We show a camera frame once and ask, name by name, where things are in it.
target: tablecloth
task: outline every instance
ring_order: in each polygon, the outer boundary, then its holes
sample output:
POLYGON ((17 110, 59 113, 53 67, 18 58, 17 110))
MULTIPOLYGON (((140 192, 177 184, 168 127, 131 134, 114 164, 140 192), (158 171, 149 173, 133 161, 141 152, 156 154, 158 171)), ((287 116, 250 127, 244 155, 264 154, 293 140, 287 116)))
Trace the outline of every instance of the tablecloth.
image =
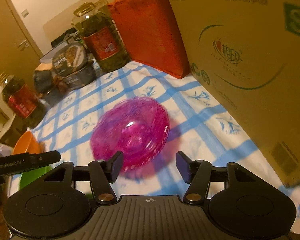
MULTIPOLYGON (((214 166, 239 163, 288 195, 299 217, 300 186, 283 186, 245 131, 191 75, 178 80, 132 61, 69 93, 32 132, 39 142, 44 142, 46 151, 61 153, 60 163, 87 165, 94 160, 89 140, 98 119, 118 102, 135 96, 152 97, 165 106, 170 133, 154 160, 138 170, 121 174, 112 184, 117 197, 125 194, 182 197, 189 185, 183 182, 175 164, 175 154, 181 150, 192 160, 206 160, 214 166)), ((14 176, 11 194, 18 190, 19 179, 20 175, 14 176)), ((78 183, 77 189, 89 193, 89 183, 78 183)), ((212 182, 209 197, 222 189, 222 182, 212 182)))

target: door frame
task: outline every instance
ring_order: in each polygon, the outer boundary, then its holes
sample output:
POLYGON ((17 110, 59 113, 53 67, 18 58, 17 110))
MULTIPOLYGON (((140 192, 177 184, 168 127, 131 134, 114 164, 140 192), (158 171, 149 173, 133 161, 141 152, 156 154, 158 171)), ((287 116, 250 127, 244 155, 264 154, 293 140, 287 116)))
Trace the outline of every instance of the door frame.
POLYGON ((38 58, 40 59, 43 56, 43 53, 41 52, 41 50, 39 49, 39 47, 37 46, 37 44, 35 43, 34 39, 32 38, 32 36, 30 35, 29 31, 27 30, 26 26, 24 25, 23 21, 21 20, 16 8, 14 7, 13 3, 11 0, 6 0, 8 7, 10 9, 10 12, 12 13, 15 21, 17 22, 20 30, 23 32, 24 36, 26 37, 26 39, 28 40, 30 46, 34 49, 34 51, 36 52, 36 54, 38 55, 38 58))

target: heart logo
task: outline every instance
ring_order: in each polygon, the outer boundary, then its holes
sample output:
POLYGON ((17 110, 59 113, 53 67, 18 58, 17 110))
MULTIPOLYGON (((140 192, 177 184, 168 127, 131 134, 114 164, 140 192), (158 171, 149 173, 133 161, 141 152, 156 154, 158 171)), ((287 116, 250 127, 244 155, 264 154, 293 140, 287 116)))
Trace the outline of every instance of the heart logo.
POLYGON ((217 45, 218 50, 221 52, 221 47, 222 47, 221 41, 217 41, 216 45, 217 45))

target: door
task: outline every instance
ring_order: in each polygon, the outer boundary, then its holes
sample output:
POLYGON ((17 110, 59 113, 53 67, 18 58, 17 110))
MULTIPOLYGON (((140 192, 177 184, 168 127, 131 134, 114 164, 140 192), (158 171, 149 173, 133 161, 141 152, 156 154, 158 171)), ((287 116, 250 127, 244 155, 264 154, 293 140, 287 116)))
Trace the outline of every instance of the door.
POLYGON ((0 73, 13 74, 33 89, 39 55, 20 28, 7 0, 0 0, 0 73))

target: green square label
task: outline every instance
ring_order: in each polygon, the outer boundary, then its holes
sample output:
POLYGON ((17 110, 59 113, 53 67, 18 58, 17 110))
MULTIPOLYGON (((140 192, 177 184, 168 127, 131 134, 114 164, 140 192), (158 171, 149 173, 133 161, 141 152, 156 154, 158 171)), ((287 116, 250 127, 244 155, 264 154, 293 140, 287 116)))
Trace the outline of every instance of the green square label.
POLYGON ((300 36, 300 7, 284 4, 286 30, 300 36))

